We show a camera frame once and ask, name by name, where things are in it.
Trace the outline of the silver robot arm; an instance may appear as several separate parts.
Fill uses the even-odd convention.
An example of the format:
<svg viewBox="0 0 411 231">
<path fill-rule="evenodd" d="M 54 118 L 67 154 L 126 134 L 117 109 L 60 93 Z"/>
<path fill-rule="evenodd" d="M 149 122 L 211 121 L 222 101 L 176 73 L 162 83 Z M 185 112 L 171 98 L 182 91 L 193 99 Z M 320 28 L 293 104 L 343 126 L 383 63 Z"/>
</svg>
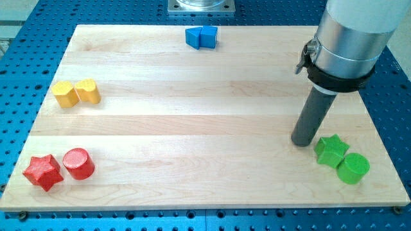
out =
<svg viewBox="0 0 411 231">
<path fill-rule="evenodd" d="M 329 0 L 315 34 L 314 64 L 340 78 L 368 74 L 410 8 L 410 0 Z"/>
</svg>

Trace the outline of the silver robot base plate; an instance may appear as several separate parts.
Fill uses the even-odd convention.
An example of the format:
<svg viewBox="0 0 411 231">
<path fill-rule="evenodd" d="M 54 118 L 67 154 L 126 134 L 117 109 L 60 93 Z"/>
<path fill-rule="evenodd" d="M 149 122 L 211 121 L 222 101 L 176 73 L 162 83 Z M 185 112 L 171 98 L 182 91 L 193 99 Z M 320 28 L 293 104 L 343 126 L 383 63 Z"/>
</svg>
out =
<svg viewBox="0 0 411 231">
<path fill-rule="evenodd" d="M 235 0 L 168 0 L 168 13 L 171 15 L 234 14 Z"/>
</svg>

